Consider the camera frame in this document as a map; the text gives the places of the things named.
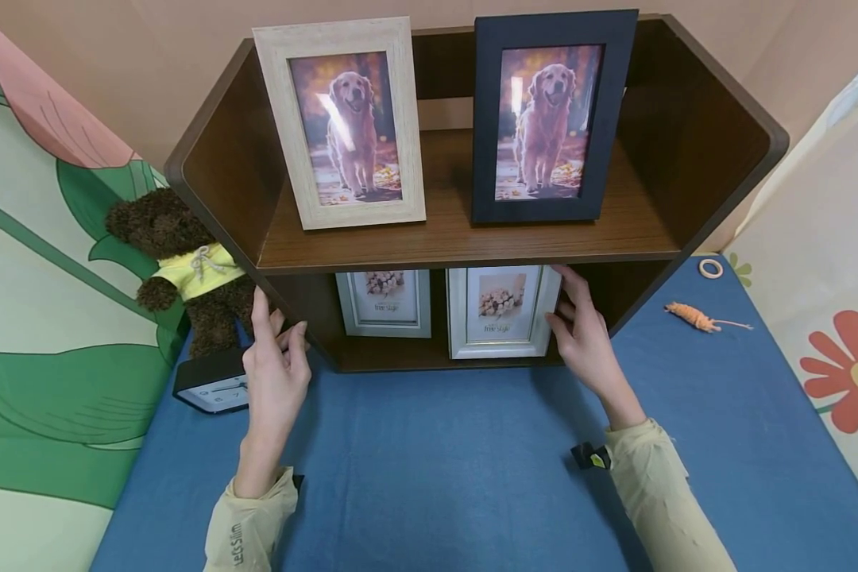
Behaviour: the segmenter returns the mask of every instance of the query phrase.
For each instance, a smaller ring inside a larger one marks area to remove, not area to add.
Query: wooden ring
[[[705,265],[714,266],[714,269],[717,270],[715,273],[711,273],[710,271],[705,269]],[[712,258],[702,258],[699,263],[699,273],[706,278],[711,278],[712,280],[721,277],[725,270],[718,264],[718,260],[713,260]]]

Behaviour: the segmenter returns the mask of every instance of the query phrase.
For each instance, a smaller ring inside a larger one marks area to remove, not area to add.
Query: bear's arm
[[[137,290],[137,303],[148,311],[165,311],[175,303],[178,297],[178,287],[165,278],[158,276],[150,277]]]

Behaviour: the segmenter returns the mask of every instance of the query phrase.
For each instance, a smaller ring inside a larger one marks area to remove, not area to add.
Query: yellow shirt
[[[244,276],[244,273],[232,255],[220,243],[213,242],[193,253],[159,260],[159,270],[153,277],[165,278],[174,284],[181,299],[187,302]]]

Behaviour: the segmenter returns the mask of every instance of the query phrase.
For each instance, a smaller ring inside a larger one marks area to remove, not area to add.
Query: photo
[[[353,272],[357,324],[418,323],[415,270]]]
[[[467,270],[467,343],[531,337],[539,266]]]
[[[503,50],[496,200],[578,197],[602,53],[598,44]]]
[[[289,60],[319,204],[403,200],[385,52]]]

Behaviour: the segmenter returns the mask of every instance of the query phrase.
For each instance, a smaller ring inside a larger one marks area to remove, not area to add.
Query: golden retriever photo
[[[502,53],[496,200],[578,196],[600,46]]]
[[[320,204],[403,200],[385,53],[289,65]]]

